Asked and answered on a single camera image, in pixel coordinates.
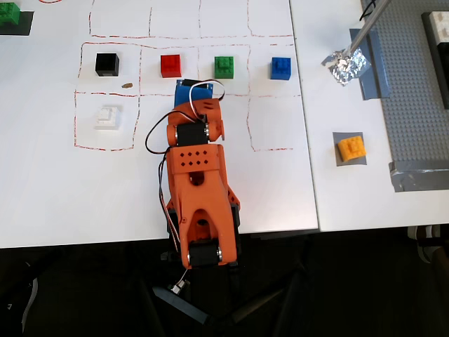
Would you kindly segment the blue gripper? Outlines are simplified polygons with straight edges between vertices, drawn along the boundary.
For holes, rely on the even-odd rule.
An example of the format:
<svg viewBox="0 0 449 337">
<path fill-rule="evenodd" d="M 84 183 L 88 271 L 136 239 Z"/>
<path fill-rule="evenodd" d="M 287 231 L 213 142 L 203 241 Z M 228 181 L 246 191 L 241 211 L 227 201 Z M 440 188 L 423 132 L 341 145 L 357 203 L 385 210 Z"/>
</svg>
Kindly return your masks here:
<svg viewBox="0 0 449 337">
<path fill-rule="evenodd" d="M 190 87 L 199 83 L 199 80 L 178 79 L 175 87 L 174 107 L 189 102 Z M 204 100 L 213 97 L 213 85 L 201 84 L 192 90 L 192 100 Z"/>
</svg>

